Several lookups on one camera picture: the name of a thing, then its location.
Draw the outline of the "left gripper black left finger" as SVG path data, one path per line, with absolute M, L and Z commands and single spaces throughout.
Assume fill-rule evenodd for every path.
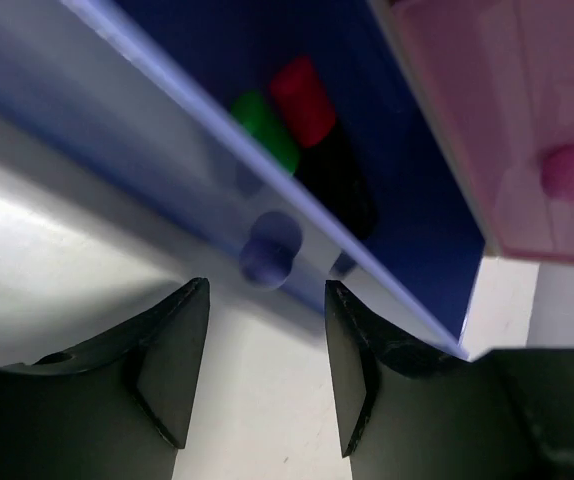
M 87 341 L 0 367 L 0 479 L 171 478 L 209 313 L 195 278 Z

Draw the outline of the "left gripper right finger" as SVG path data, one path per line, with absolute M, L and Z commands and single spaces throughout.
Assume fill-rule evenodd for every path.
M 574 479 L 574 349 L 467 362 L 325 287 L 341 454 L 356 479 Z

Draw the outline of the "orange cap highlighter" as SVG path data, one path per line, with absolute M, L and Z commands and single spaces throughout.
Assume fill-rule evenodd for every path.
M 353 147 L 307 56 L 284 66 L 269 91 L 302 151 L 297 179 L 357 239 L 374 231 L 378 213 Z

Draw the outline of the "wide purple-blue drawer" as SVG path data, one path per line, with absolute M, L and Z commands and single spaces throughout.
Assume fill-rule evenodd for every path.
M 256 90 L 287 129 L 269 85 L 299 56 L 375 202 L 365 240 L 230 113 Z M 0 1 L 0 113 L 231 255 L 262 288 L 321 309 L 335 278 L 389 322 L 466 356 L 483 239 L 366 2 Z

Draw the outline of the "green cap highlighter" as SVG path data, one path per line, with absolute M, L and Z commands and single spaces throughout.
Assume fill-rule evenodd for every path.
M 232 104 L 230 113 L 289 174 L 296 172 L 300 150 L 259 91 L 240 95 Z

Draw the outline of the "pink drawer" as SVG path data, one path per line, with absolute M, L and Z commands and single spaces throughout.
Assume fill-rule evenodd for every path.
M 574 1 L 371 9 L 489 246 L 574 264 Z

